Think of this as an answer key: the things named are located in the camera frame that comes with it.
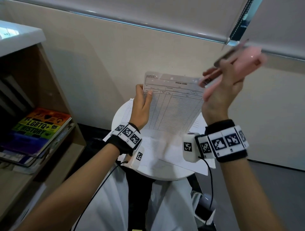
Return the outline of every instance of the bookshelf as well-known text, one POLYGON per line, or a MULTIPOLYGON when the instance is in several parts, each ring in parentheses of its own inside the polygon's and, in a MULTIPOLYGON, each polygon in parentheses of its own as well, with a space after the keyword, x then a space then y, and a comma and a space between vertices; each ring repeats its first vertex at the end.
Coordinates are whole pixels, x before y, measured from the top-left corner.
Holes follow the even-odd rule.
POLYGON ((0 226, 7 230, 24 209, 22 201, 35 193, 28 191, 44 183, 41 202, 65 180, 86 142, 41 45, 45 40, 42 30, 4 21, 0 21, 0 27, 10 29, 8 33, 17 31, 4 35, 4 39, 0 34, 1 72, 10 73, 36 107, 70 114, 75 124, 34 174, 18 173, 9 167, 0 169, 0 226))

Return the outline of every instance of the table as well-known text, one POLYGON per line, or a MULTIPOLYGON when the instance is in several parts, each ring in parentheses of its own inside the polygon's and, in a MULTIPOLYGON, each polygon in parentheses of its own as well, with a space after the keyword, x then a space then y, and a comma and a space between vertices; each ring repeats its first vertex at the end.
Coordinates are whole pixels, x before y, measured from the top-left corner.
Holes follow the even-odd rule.
MULTIPOLYGON (((117 110, 112 120, 112 130, 114 130, 122 121, 127 105, 128 101, 117 110)), ((158 160, 153 168, 148 168, 147 166, 140 165, 136 171, 149 178, 165 181, 180 180, 194 173, 191 170, 173 165, 163 160, 158 160)))

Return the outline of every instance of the gray floor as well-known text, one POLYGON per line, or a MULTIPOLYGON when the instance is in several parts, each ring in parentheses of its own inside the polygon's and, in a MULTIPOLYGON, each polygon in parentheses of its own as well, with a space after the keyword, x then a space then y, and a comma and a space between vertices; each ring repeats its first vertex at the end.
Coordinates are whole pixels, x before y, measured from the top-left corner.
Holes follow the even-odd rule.
MULTIPOLYGON (((275 211, 288 230, 305 230, 305 172, 250 162, 275 211)), ((219 166, 212 169, 217 231, 239 230, 219 166)), ((210 176, 196 174, 203 193, 211 193, 210 176)))

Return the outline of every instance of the left hand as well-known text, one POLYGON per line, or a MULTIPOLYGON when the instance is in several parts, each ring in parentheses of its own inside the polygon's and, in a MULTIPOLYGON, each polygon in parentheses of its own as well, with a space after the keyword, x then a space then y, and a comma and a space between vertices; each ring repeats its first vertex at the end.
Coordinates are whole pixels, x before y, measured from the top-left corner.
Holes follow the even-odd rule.
POLYGON ((143 95, 143 84, 135 86, 136 95, 133 101, 130 123, 133 123, 141 130, 148 122, 149 108, 153 98, 153 92, 150 90, 147 93, 146 99, 143 95))

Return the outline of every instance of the hand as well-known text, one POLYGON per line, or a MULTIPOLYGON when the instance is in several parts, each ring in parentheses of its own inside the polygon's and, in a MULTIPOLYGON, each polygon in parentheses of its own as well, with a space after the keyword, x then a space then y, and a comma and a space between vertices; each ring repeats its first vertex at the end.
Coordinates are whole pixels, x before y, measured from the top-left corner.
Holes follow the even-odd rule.
MULTIPOLYGON (((244 79, 235 83, 236 73, 232 64, 221 60, 220 69, 222 70, 222 81, 202 105, 202 115, 207 125, 228 119, 229 106, 243 86, 244 79)), ((208 69, 203 76, 211 74, 214 70, 215 68, 208 69)))
POLYGON ((137 84, 135 86, 136 95, 134 98, 130 123, 133 123, 141 130, 148 122, 149 119, 149 108, 153 98, 153 92, 147 93, 146 99, 143 95, 143 84, 137 84))

